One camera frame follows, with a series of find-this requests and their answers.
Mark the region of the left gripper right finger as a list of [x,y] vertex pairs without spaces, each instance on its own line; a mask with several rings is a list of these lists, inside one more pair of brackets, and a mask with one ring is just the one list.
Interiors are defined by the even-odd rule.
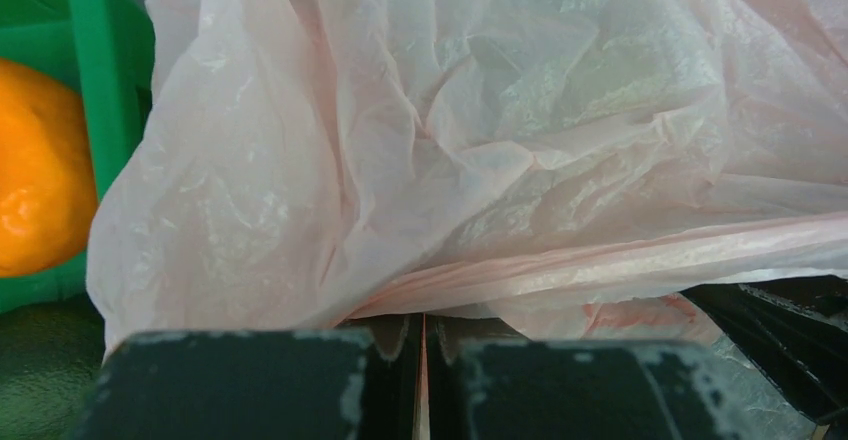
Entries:
[[679,341],[533,341],[426,321],[435,439],[752,439],[715,357]]

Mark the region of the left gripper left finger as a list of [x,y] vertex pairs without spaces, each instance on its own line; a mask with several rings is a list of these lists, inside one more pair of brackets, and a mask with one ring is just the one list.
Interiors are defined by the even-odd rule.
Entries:
[[420,337],[407,329],[173,331],[103,365],[73,439],[409,439]]

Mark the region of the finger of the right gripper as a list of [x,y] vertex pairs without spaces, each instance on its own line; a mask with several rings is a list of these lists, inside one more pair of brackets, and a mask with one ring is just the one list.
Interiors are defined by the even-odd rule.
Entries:
[[683,291],[818,425],[847,423],[847,281],[835,276]]

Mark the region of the pink plastic bag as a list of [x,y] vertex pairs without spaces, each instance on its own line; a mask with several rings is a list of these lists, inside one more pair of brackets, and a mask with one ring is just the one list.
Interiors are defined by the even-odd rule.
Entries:
[[442,313],[717,334],[847,273],[847,0],[146,0],[153,107],[87,290],[167,330]]

